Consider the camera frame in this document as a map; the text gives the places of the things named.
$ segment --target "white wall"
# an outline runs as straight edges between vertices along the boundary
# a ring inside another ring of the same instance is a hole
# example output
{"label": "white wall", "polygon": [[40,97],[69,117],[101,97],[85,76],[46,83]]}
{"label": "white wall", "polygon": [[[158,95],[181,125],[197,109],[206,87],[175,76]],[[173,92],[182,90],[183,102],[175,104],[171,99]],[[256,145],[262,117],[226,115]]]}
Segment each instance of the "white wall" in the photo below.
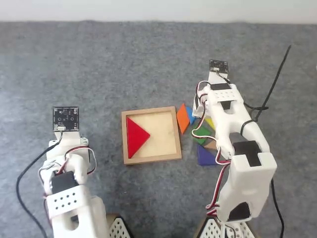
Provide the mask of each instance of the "white wall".
{"label": "white wall", "polygon": [[0,21],[189,21],[317,24],[316,0],[0,0]]}

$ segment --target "gray carpet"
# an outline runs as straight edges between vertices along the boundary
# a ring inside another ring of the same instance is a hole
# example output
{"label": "gray carpet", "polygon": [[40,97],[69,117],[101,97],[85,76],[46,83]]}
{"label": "gray carpet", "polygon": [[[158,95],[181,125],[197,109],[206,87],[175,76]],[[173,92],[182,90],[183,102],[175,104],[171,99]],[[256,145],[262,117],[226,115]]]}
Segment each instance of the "gray carpet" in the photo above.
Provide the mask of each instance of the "gray carpet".
{"label": "gray carpet", "polygon": [[[232,81],[259,106],[290,43],[259,125],[278,164],[285,237],[316,237],[316,39],[313,25],[0,23],[0,237],[41,237],[17,202],[15,182],[53,139],[57,105],[80,107],[81,133],[99,161],[89,187],[107,212],[119,212],[137,238],[192,237],[220,167],[197,165],[189,131],[182,160],[124,166],[121,111],[191,105],[210,58],[229,61]],[[26,174],[21,193],[52,236],[36,174],[42,162]],[[279,236],[271,195],[252,224],[263,238]]]}

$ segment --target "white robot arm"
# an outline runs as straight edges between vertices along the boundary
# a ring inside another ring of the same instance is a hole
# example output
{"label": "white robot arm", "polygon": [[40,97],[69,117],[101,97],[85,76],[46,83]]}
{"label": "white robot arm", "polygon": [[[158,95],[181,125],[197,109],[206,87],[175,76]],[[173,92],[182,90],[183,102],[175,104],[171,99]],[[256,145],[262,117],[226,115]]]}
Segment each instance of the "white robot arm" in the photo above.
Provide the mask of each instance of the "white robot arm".
{"label": "white robot arm", "polygon": [[103,201],[85,186],[90,158],[88,140],[78,131],[78,108],[54,108],[54,130],[60,143],[39,169],[55,238],[108,238]]}
{"label": "white robot arm", "polygon": [[[236,85],[227,79],[227,69],[226,62],[210,61],[208,81],[201,82],[207,86],[202,90],[199,90],[200,84],[197,87],[193,116],[211,117],[216,131],[216,147],[226,159],[223,164],[230,165],[218,201],[215,202],[215,193],[214,202],[207,208],[214,208],[210,214],[216,214],[223,224],[234,224],[260,214],[277,165],[258,124],[251,120]],[[240,133],[245,141],[231,143],[229,136],[234,132]]]}

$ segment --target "purple triangle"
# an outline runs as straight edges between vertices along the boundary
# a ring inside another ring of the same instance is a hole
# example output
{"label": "purple triangle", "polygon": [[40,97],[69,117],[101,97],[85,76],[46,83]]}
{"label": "purple triangle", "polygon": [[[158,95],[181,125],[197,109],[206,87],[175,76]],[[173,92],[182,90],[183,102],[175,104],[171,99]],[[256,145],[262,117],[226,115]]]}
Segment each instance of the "purple triangle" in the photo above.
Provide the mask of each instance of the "purple triangle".
{"label": "purple triangle", "polygon": [[197,144],[198,164],[201,166],[217,165],[216,157],[200,144]]}

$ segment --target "yellow triangle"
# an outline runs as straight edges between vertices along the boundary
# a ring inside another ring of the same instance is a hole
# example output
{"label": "yellow triangle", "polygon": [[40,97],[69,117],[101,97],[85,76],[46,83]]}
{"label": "yellow triangle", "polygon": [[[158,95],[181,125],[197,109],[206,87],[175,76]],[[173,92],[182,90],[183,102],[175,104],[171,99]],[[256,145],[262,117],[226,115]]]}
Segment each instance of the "yellow triangle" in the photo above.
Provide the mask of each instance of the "yellow triangle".
{"label": "yellow triangle", "polygon": [[216,131],[215,127],[214,127],[214,124],[213,124],[213,121],[211,118],[205,118],[205,121],[208,123],[208,125],[210,125],[210,127]]}

